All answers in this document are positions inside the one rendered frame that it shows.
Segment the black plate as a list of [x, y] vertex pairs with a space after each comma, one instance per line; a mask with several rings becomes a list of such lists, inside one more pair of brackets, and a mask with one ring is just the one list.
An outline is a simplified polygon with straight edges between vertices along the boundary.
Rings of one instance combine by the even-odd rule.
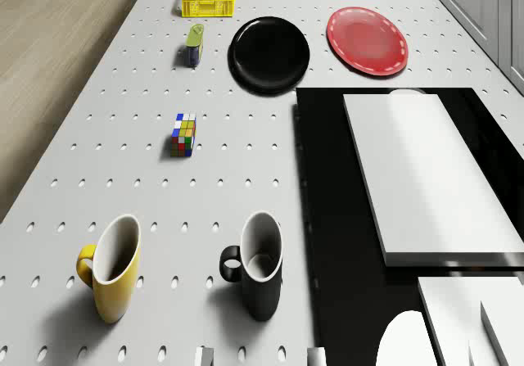
[[301, 30], [276, 16], [247, 21], [233, 35], [228, 67], [247, 90], [277, 95], [294, 88], [308, 69], [309, 44]]

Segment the black mug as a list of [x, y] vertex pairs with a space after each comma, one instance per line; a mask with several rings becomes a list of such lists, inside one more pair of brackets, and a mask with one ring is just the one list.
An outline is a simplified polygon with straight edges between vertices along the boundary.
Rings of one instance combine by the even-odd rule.
[[245, 222], [238, 246], [227, 246], [219, 257], [219, 272], [227, 282], [239, 282], [251, 317], [267, 321], [275, 313], [282, 286], [283, 240], [279, 222], [267, 211]]

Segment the red plate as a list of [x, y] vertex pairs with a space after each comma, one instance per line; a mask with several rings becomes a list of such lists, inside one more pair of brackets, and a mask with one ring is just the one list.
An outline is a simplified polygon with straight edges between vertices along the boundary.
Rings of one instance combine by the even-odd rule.
[[363, 7], [343, 7], [326, 28], [332, 50], [349, 66], [368, 75], [389, 76], [407, 66], [404, 35], [385, 16]]

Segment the flat-sided can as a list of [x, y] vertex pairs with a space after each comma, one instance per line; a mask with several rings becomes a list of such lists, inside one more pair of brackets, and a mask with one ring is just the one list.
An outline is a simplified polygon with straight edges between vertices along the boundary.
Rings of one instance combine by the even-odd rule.
[[187, 66], [190, 68], [195, 68], [200, 63], [203, 51], [203, 34], [204, 25], [194, 24], [190, 28], [187, 35], [185, 52], [187, 57]]

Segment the yellow mug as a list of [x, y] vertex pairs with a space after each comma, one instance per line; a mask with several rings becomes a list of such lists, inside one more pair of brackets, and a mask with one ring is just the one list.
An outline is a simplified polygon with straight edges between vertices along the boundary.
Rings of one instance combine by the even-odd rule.
[[97, 312], [117, 322], [129, 307], [138, 279], [141, 229], [134, 215], [115, 218], [97, 244], [84, 246], [76, 262], [79, 278], [93, 290]]

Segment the white cabinet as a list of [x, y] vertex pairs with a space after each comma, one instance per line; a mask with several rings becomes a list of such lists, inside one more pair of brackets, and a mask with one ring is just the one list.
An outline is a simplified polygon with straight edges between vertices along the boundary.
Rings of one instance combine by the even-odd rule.
[[440, 0], [524, 96], [524, 0]]

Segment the puzzle cube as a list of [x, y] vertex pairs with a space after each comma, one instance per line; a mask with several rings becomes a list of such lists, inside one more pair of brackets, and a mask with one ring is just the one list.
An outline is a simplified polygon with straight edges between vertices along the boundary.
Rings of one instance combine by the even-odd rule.
[[170, 154], [174, 157], [190, 157], [196, 137], [196, 115], [178, 113], [171, 134]]

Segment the black stove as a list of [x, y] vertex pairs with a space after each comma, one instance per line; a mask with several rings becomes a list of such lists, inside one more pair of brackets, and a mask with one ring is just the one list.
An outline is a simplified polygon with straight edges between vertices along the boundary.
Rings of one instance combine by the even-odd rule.
[[[301, 144], [309, 275], [316, 337], [328, 366], [375, 366], [388, 323], [422, 312], [419, 277], [454, 273], [444, 266], [389, 267], [344, 107], [348, 88], [299, 88], [296, 137]], [[524, 240], [524, 155], [471, 88], [433, 88], [512, 224]]]

